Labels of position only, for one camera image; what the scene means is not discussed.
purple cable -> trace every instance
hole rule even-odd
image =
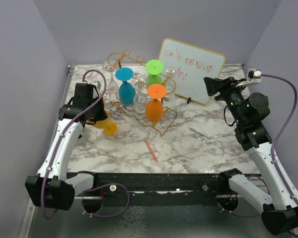
[[[267,184],[265,183],[265,181],[261,177],[259,177],[257,175],[250,175],[250,176],[247,177],[247,179],[250,179],[250,178],[258,178],[259,180],[261,180],[264,183],[264,185],[266,186],[267,191],[268,191],[268,194],[269,194],[269,190],[268,190]],[[256,214],[256,215],[241,215],[241,214],[235,213],[233,211],[226,210],[226,209],[224,209],[220,205],[219,202],[218,202],[218,206],[222,209],[222,211],[225,211],[226,213],[230,213],[231,215],[234,215],[234,216],[237,216],[237,217],[254,218],[254,217],[260,216],[260,214]]]
[[[264,181],[261,177],[259,177],[259,176],[257,176],[257,175],[250,175],[250,176],[247,177],[247,179],[250,179],[250,178],[258,178],[259,180],[261,180],[261,181],[264,183],[264,185],[266,186],[266,188],[267,188],[267,192],[268,192],[268,194],[270,195],[268,186],[267,186],[267,184],[265,183],[265,181]]]
[[[96,104],[103,98],[103,96],[104,96],[104,94],[105,94],[105,92],[106,92],[106,87],[107,87],[106,78],[105,78],[104,74],[102,74],[99,70],[96,70],[96,69],[88,70],[88,71],[83,75],[83,81],[85,81],[85,77],[86,77],[86,75],[87,75],[88,73],[90,73],[90,72],[97,72],[97,73],[99,73],[99,74],[103,77],[103,79],[104,79],[104,90],[103,90],[102,94],[100,95],[100,97],[98,97],[97,100],[96,100],[93,104],[91,104],[88,108],[84,109],[82,112],[80,112],[79,114],[77,114],[77,115],[76,115],[76,116],[75,116],[75,117],[74,117],[74,118],[73,118],[73,119],[72,119],[72,120],[65,126],[64,130],[63,130],[63,131],[61,132],[61,134],[60,134],[59,139],[58,139],[57,142],[56,142],[56,145],[55,145],[55,148],[54,148],[54,150],[53,150],[53,153],[52,153],[52,156],[51,156],[51,159],[50,159],[50,162],[49,162],[48,167],[51,167],[52,164],[53,164],[53,162],[54,162],[55,155],[56,155],[57,150],[58,150],[58,148],[59,148],[59,146],[60,146],[60,143],[61,143],[61,141],[62,141],[62,139],[63,139],[62,134],[65,135],[65,133],[66,133],[66,131],[68,130],[68,128],[70,127],[70,125],[72,125],[73,122],[75,122],[77,119],[79,119],[80,116],[82,116],[82,115],[83,115],[84,113],[86,113],[88,110],[90,110],[91,108],[93,108],[93,107],[94,107],[94,106],[95,106],[95,105],[96,105]],[[42,209],[42,212],[43,212],[43,217],[44,217],[45,219],[47,219],[47,220],[51,219],[51,218],[55,215],[55,213],[57,212],[57,209],[55,209],[54,212],[52,213],[52,215],[51,215],[51,216],[48,216],[48,215],[46,214],[46,210],[45,210],[45,206],[44,206],[44,191],[45,191],[46,181],[47,181],[47,179],[48,179],[48,175],[49,175],[49,173],[50,173],[50,171],[49,171],[49,170],[46,170],[46,172],[45,172],[45,176],[44,176],[44,178],[43,178],[42,188],[41,188],[41,209]]]
[[[121,212],[119,212],[117,214],[113,214],[113,215],[97,215],[97,214],[92,214],[92,213],[86,212],[86,210],[84,208],[84,205],[82,204],[81,207],[82,207],[84,213],[86,213],[86,214],[88,214],[90,216],[93,216],[93,217],[112,218],[112,217],[117,217],[117,216],[123,214],[127,210],[127,208],[129,207],[129,203],[130,203],[130,195],[129,195],[128,189],[125,186],[123,186],[122,184],[120,184],[120,183],[108,183],[108,184],[105,184],[105,185],[102,185],[102,186],[99,186],[99,187],[96,187],[96,188],[92,188],[90,190],[86,190],[85,192],[96,191],[96,190],[99,190],[101,188],[104,188],[104,187],[107,187],[107,186],[111,186],[111,185],[118,185],[120,187],[123,187],[123,189],[126,191],[126,193],[127,193],[127,204],[126,204],[125,208]]]
[[[277,141],[279,140],[279,138],[282,135],[284,129],[286,128],[287,124],[289,123],[290,119],[292,118],[292,116],[294,114],[294,111],[296,109],[297,102],[298,102],[298,92],[297,92],[297,89],[296,89],[295,85],[293,83],[291,83],[289,80],[285,79],[285,78],[278,77],[278,76],[271,75],[271,74],[265,74],[265,73],[262,74],[262,77],[276,78],[276,79],[279,79],[281,81],[284,81],[284,82],[288,83],[293,88],[294,95],[295,95],[293,108],[292,108],[289,116],[287,117],[287,120],[285,121],[284,125],[282,126],[281,130],[279,131],[278,135],[276,136],[276,139],[273,142],[273,145],[272,145],[272,148],[271,148],[270,153],[272,155],[272,160],[275,161],[276,160],[276,158],[275,158],[275,147],[276,147]],[[287,180],[285,179],[281,169],[279,168],[278,163],[274,163],[274,165],[276,167],[276,170],[277,170],[280,178],[282,179],[284,185],[286,186],[288,192],[290,193],[291,196],[294,196],[294,193],[293,193],[292,189],[290,188],[289,184],[287,183]],[[298,205],[298,199],[296,197],[293,197],[293,200]]]

